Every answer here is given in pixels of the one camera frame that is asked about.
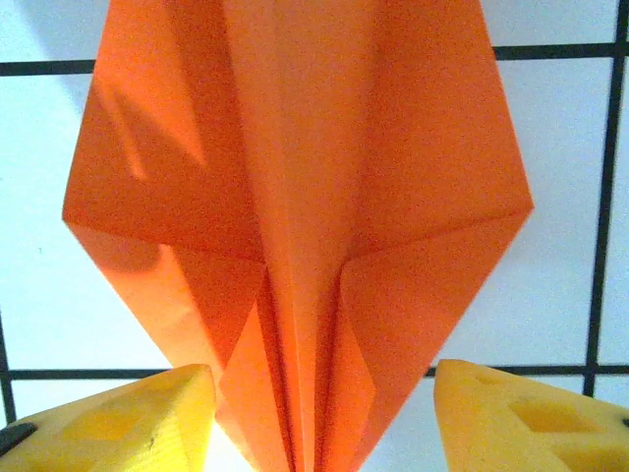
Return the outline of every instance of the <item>folded paper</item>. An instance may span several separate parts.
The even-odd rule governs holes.
[[[64,220],[260,470],[356,470],[531,208],[478,2],[111,2]]]

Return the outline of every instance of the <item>orange paper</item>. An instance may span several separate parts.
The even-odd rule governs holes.
[[[531,208],[478,2],[111,1],[64,219],[260,470],[358,469]]]

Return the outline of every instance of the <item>orange origami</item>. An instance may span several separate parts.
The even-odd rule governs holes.
[[[111,1],[64,219],[260,470],[358,469],[531,208],[478,1]]]

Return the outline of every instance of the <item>black frame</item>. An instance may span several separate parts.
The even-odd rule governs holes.
[[[583,394],[594,396],[596,378],[599,375],[629,376],[629,364],[601,365],[600,320],[603,303],[607,241],[611,216],[611,196],[613,186],[616,145],[622,103],[622,86],[625,72],[625,57],[629,55],[627,23],[629,21],[629,0],[619,0],[616,17],[616,35],[610,43],[549,44],[494,47],[496,60],[521,61],[541,59],[584,59],[612,58],[611,83],[607,107],[607,123],[600,181],[599,229],[597,235],[590,323],[587,339],[587,354],[583,365],[529,365],[494,366],[504,372],[520,376],[583,376]],[[0,63],[0,77],[91,74],[94,60],[4,62]],[[39,380],[139,380],[163,372],[154,369],[80,369],[80,370],[37,370],[10,369],[7,359],[2,315],[0,312],[0,387],[4,399],[7,423],[16,421],[16,406],[12,381]],[[433,378],[435,367],[431,367],[425,377]]]

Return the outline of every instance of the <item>black grid line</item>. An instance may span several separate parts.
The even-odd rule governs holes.
[[[599,229],[597,235],[595,269],[592,285],[590,323],[585,365],[521,365],[493,366],[494,369],[519,376],[583,376],[583,393],[593,396],[596,377],[600,375],[629,376],[629,365],[600,365],[600,321],[606,265],[606,249],[611,212],[611,193],[620,119],[625,56],[629,54],[627,19],[629,0],[620,0],[614,42],[581,44],[546,44],[493,47],[498,61],[612,58],[612,71],[607,109],[602,175],[600,184]],[[62,60],[33,62],[0,62],[0,77],[91,74],[95,60]],[[12,381],[89,381],[140,380],[164,372],[160,369],[9,369],[5,336],[0,313],[0,387],[4,399],[7,422],[16,420],[16,406]],[[435,367],[425,374],[434,378]]]
[[[11,379],[9,377],[9,360],[7,357],[7,346],[4,342],[4,331],[2,329],[2,310],[0,309],[0,386],[2,387],[2,399],[4,400],[4,414],[7,423],[16,421],[16,403],[13,398]]]
[[[628,19],[629,0],[620,0],[618,3],[618,17],[616,23],[616,44],[618,45],[618,52],[620,52],[620,46],[626,44],[627,42]],[[611,68],[609,105],[607,107],[607,125],[605,131],[604,154],[602,159],[602,174],[600,179],[599,230],[597,234],[597,247],[594,262],[592,302],[590,305],[590,323],[586,353],[586,366],[588,367],[588,372],[585,374],[583,382],[583,394],[588,396],[594,396],[596,368],[599,363],[602,297],[607,259],[607,240],[611,217],[613,171],[616,159],[618,124],[620,122],[624,69],[625,55],[619,53],[614,56]]]

